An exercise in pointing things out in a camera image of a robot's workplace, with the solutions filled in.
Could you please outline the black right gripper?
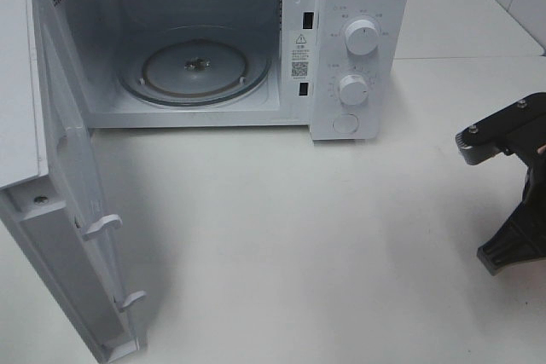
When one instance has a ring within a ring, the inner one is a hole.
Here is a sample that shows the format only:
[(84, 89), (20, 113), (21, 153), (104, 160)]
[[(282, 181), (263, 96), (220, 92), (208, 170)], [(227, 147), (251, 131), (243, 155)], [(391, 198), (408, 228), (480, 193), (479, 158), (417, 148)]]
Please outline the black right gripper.
[(545, 259), (545, 94), (537, 92), (465, 128), (472, 146), (492, 143), (527, 167), (522, 202), (477, 250), (490, 274), (519, 263)]

